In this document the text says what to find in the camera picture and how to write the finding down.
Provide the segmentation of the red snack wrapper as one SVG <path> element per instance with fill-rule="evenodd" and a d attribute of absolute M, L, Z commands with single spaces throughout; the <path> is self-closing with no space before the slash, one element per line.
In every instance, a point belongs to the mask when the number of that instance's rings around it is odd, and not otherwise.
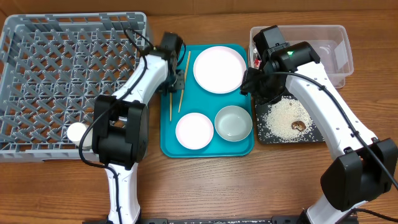
<path fill-rule="evenodd" d="M 256 48 L 253 48 L 253 67 L 259 68 L 262 60 Z"/>

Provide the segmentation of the wooden chopstick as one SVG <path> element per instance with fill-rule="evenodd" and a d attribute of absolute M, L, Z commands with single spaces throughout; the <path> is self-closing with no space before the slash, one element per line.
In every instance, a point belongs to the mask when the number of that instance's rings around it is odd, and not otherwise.
<path fill-rule="evenodd" d="M 186 62 L 186 67 L 185 67 L 185 73 L 184 73 L 184 84 L 186 84 L 186 80 L 187 80 L 187 74 L 188 74 L 188 69 L 189 69 L 189 64 L 190 64 L 190 57 L 191 57 L 191 51 L 188 52 L 188 57 L 187 57 L 187 62 Z M 178 113 L 181 111 L 184 92 L 185 92 L 185 87 L 181 91 L 180 101 L 179 101 L 179 105 L 178 105 Z"/>
<path fill-rule="evenodd" d="M 169 94 L 169 121 L 172 121 L 172 111 L 173 111 L 173 94 Z"/>

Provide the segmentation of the white round plate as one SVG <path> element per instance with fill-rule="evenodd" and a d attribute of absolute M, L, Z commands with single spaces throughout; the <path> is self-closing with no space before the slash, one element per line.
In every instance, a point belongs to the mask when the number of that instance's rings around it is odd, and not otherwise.
<path fill-rule="evenodd" d="M 246 70 L 243 57 L 230 47 L 215 46 L 202 51 L 194 61 L 193 75 L 206 91 L 215 94 L 238 89 Z"/>

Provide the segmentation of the grey bowl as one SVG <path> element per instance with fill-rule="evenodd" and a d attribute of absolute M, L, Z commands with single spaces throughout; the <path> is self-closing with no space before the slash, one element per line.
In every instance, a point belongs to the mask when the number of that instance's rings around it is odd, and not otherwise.
<path fill-rule="evenodd" d="M 230 105 L 219 110 L 214 125 L 221 138 L 229 142 L 238 142 L 251 133 L 252 118 L 244 108 Z"/>

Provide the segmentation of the pink white small bowl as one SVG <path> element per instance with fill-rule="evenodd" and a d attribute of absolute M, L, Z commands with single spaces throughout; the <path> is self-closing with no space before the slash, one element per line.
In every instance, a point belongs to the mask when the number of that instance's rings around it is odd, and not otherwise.
<path fill-rule="evenodd" d="M 214 135 L 213 123 L 201 113 L 189 113 L 178 121 L 175 134 L 177 141 L 189 150 L 206 147 Z"/>

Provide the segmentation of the brown food scrap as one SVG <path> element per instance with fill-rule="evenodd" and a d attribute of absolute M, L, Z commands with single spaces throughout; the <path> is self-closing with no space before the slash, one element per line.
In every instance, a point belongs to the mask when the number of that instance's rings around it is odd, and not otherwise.
<path fill-rule="evenodd" d="M 304 131 L 307 127 L 303 121 L 294 121 L 291 124 L 292 129 L 296 129 L 300 132 Z"/>

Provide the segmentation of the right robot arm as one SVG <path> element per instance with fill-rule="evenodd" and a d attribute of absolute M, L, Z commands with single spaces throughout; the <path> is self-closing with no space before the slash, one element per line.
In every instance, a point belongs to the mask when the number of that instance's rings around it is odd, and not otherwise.
<path fill-rule="evenodd" d="M 245 71 L 241 94 L 276 103 L 285 92 L 299 100 L 321 132 L 333 159 L 321 177 L 323 195 L 298 223 L 339 223 L 360 206 L 397 186 L 397 145 L 379 140 L 351 111 L 328 79 L 308 42 L 277 45 L 265 66 Z"/>

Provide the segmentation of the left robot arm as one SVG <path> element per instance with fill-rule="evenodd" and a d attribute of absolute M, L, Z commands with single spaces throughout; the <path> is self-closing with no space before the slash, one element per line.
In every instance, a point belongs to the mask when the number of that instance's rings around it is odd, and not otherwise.
<path fill-rule="evenodd" d="M 179 56 L 151 50 L 140 57 L 127 82 L 111 95 L 95 100 L 92 149 L 109 181 L 111 209 L 107 223 L 137 223 L 137 167 L 148 142 L 148 103 L 157 91 L 180 89 L 176 68 Z"/>

